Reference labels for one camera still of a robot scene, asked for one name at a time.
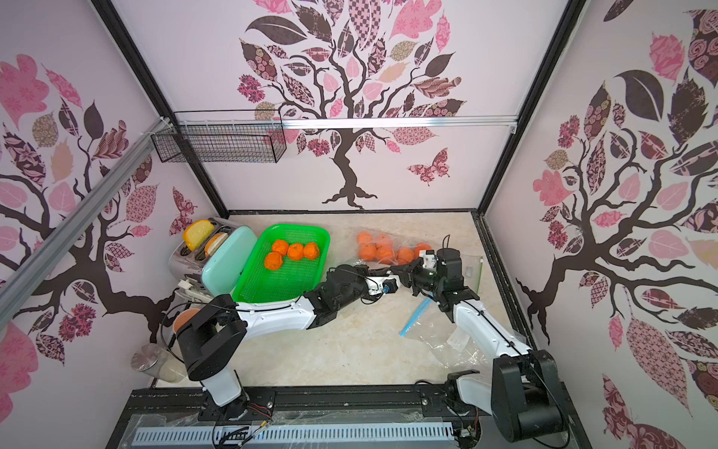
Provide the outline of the green zip bag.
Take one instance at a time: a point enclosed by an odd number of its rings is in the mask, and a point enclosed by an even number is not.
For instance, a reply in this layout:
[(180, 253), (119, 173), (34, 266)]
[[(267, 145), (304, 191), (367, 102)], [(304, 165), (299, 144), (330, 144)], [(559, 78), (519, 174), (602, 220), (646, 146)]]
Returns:
[(435, 254), (437, 244), (373, 229), (360, 229), (353, 237), (346, 262), (370, 269), (405, 266), (427, 254)]
[(462, 256), (463, 276), (466, 286), (475, 293), (480, 293), (482, 285), (482, 271), (484, 270), (483, 256)]

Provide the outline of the orange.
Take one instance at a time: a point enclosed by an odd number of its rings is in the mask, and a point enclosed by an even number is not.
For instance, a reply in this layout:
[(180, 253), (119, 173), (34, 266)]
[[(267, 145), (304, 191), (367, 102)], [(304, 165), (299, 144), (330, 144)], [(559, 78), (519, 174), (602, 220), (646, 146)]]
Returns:
[(264, 267), (269, 271), (278, 271), (282, 268), (283, 256), (277, 253), (269, 253), (264, 259)]
[(281, 256), (287, 256), (290, 244), (284, 239), (277, 239), (272, 243), (271, 251), (273, 253), (280, 254)]
[(300, 261), (304, 256), (304, 245), (302, 243), (291, 244), (287, 249), (287, 257), (293, 261)]
[(321, 250), (316, 242), (307, 243), (303, 247), (303, 256), (308, 260), (316, 260), (320, 257)]

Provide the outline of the blue zip clear bag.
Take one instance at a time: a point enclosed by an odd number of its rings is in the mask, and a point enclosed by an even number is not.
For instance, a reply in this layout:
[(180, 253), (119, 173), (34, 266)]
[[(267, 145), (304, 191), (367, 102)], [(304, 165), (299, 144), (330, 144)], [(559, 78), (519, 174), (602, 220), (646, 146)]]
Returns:
[(422, 298), (399, 336), (422, 342), (444, 368), (490, 368), (488, 358), (469, 334), (453, 324), (430, 297)]

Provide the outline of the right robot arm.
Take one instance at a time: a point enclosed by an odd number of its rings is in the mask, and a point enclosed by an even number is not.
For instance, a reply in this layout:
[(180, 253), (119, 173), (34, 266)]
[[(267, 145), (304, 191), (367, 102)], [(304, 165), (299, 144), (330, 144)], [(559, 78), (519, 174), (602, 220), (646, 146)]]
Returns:
[(570, 433), (555, 361), (547, 352), (517, 340), (491, 316), (479, 295), (465, 285), (456, 261), (439, 262), (432, 271), (417, 259), (395, 271), (403, 286), (415, 296), (427, 293), (492, 359), (489, 381), (476, 373), (461, 374), (454, 380), (462, 402), (492, 415), (510, 443)]

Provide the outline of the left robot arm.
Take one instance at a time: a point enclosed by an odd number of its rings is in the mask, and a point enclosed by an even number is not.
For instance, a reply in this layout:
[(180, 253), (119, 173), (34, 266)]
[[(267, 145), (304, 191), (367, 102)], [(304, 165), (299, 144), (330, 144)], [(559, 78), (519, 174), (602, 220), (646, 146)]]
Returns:
[(230, 361), (241, 342), (288, 330), (321, 327), (362, 299), (381, 299), (398, 291), (398, 277), (366, 266), (340, 265), (316, 288), (279, 306), (242, 305), (230, 295), (215, 297), (199, 309), (180, 314), (174, 332), (188, 377), (222, 408), (245, 400)]

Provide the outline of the oranges in far bag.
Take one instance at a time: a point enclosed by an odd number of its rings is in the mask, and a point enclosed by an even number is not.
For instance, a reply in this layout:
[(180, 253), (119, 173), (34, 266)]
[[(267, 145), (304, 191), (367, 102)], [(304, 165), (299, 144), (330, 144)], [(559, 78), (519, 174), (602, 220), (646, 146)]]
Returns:
[(363, 262), (376, 262), (381, 265), (408, 265), (420, 258), (420, 250), (434, 250), (426, 243), (408, 243), (387, 234), (372, 234), (367, 231), (356, 236), (358, 258)]

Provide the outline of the green plastic basket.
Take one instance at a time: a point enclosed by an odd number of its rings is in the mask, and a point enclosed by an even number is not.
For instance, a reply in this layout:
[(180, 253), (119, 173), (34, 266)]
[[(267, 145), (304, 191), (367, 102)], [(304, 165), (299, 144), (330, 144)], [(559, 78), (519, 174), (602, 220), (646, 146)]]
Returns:
[(264, 305), (294, 300), (323, 279), (331, 236), (319, 226), (266, 229), (231, 293), (233, 301)]

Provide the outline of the mint green toaster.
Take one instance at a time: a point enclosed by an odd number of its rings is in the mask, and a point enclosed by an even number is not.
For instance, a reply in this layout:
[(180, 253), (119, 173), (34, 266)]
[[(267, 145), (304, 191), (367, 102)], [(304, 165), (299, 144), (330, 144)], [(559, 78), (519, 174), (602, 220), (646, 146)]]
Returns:
[[(248, 226), (239, 226), (220, 218), (204, 219), (215, 224), (213, 233), (190, 252), (183, 239), (168, 260), (169, 272), (178, 280), (203, 287), (213, 297), (229, 294), (236, 287), (258, 237)], [(205, 245), (218, 232), (227, 240), (211, 257), (205, 256)]]

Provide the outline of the orange toast slice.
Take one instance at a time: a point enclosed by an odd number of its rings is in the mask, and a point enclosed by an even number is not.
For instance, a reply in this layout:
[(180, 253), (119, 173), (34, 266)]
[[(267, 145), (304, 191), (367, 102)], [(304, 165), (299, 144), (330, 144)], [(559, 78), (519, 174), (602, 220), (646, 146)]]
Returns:
[(205, 256), (211, 257), (216, 251), (224, 244), (227, 240), (228, 234), (225, 232), (218, 232), (213, 235), (205, 245)]

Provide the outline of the yellow bread slice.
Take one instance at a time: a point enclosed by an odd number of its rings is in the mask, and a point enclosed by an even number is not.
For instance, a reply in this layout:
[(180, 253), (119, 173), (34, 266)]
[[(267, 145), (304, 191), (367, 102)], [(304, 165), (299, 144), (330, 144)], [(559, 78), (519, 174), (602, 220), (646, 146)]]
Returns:
[(210, 220), (199, 220), (188, 226), (182, 234), (183, 241), (190, 252), (194, 252), (215, 230)]

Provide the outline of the pink ceramic mug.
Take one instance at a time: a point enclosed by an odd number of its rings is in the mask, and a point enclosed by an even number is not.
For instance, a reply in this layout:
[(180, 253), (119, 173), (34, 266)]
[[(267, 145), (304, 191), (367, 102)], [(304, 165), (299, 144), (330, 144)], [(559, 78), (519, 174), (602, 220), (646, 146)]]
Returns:
[(174, 319), (172, 329), (175, 334), (178, 334), (180, 329), (187, 324), (194, 316), (196, 316), (199, 313), (198, 309), (188, 309), (186, 311), (181, 312), (178, 314), (178, 316)]

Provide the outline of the glass jar with lid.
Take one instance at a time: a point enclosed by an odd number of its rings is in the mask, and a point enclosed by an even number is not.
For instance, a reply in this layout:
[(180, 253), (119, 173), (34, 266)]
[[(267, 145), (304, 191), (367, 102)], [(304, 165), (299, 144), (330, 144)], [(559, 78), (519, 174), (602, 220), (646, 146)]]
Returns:
[(145, 344), (134, 353), (130, 366), (135, 372), (171, 384), (179, 383), (187, 376), (184, 363), (155, 343)]

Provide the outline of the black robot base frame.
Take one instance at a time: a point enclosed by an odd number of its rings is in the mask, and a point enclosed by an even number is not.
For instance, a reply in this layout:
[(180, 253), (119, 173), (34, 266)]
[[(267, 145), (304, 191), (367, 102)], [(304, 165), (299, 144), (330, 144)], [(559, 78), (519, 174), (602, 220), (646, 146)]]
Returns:
[(462, 402), (453, 373), (442, 384), (419, 380), (405, 385), (246, 387), (245, 400), (214, 405), (199, 387), (135, 390), (108, 441), (131, 448), (137, 428), (319, 425), (365, 423), (450, 423), (454, 441), (443, 443), (293, 443), (220, 448), (510, 448), (485, 411)]

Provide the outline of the aluminium rail back wall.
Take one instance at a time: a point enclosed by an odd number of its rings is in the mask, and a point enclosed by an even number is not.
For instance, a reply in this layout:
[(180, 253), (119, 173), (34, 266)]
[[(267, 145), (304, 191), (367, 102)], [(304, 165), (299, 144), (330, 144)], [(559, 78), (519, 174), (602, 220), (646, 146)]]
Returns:
[(356, 128), (401, 128), (401, 127), (516, 127), (518, 117), (511, 115), (482, 115), (454, 117), (404, 117), (404, 118), (334, 118), (296, 119), (280, 121), (287, 129), (356, 129)]

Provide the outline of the aluminium rail wall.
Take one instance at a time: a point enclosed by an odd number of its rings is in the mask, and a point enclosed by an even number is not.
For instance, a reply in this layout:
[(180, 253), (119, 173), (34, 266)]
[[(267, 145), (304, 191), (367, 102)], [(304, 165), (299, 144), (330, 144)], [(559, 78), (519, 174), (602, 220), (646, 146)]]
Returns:
[(123, 158), (101, 178), (78, 207), (63, 220), (37, 252), (31, 254), (1, 289), (1, 325), (13, 319), (22, 305), (46, 279), (52, 268), (65, 256), (102, 209), (121, 190), (146, 157), (153, 151), (151, 136), (168, 129), (168, 118), (160, 117), (142, 134)]
[(516, 127), (518, 117), (511, 115), (482, 115), (454, 117), (404, 117), (404, 118), (334, 118), (296, 119), (280, 121), (287, 129), (356, 129), (356, 128), (401, 128), (401, 127)]

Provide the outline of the aluminium rail left wall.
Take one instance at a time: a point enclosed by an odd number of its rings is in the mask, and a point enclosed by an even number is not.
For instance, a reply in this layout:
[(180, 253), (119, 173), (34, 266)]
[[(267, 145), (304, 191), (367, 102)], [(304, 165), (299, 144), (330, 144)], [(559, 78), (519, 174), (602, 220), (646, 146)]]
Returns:
[(142, 134), (123, 158), (101, 178), (78, 207), (63, 220), (37, 252), (31, 254), (1, 289), (1, 325), (13, 319), (22, 305), (46, 279), (52, 268), (65, 256), (102, 209), (121, 190), (146, 157), (153, 151), (151, 136), (168, 129), (168, 118), (160, 117)]

